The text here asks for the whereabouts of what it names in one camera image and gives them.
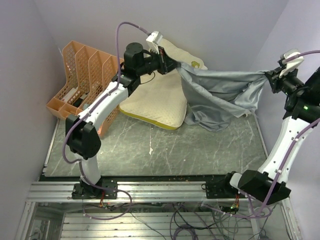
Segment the grey pillowcase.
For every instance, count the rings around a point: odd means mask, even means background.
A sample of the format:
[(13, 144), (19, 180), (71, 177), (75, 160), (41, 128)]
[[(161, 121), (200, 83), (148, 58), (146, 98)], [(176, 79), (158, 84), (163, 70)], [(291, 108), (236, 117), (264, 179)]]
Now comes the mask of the grey pillowcase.
[(255, 114), (268, 81), (263, 71), (216, 71), (194, 68), (185, 62), (177, 71), (190, 107), (185, 123), (211, 132), (227, 128), (232, 118)]

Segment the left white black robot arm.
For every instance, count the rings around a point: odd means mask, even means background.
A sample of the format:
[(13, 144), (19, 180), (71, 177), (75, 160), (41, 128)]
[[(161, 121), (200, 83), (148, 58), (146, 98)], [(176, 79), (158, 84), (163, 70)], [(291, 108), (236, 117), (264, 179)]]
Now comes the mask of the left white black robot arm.
[(97, 153), (101, 148), (98, 129), (104, 120), (138, 88), (141, 76), (155, 71), (166, 75), (178, 65), (162, 46), (147, 51), (140, 43), (132, 42), (106, 90), (84, 111), (66, 118), (62, 157), (68, 164), (79, 165), (80, 185), (89, 198), (98, 198), (103, 189)]

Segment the cream yellow pillow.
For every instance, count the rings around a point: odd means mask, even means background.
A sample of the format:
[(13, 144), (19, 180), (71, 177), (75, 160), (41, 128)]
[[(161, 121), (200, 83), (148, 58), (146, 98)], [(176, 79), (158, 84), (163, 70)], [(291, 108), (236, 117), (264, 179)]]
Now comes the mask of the cream yellow pillow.
[(166, 130), (184, 122), (187, 100), (182, 78), (176, 69), (162, 75), (157, 71), (140, 77), (141, 85), (119, 105), (121, 113)]

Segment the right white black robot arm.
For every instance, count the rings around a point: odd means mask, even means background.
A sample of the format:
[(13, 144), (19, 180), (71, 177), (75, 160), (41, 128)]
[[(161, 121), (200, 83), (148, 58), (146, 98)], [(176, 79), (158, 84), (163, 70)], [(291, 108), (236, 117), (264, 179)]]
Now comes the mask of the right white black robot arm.
[(258, 170), (229, 173), (230, 180), (220, 186), (221, 194), (233, 197), (238, 190), (271, 205), (286, 199), (290, 169), (307, 136), (320, 122), (320, 71), (302, 82), (295, 69), (285, 75), (284, 67), (265, 73), (273, 93), (286, 95), (285, 115), (277, 141)]

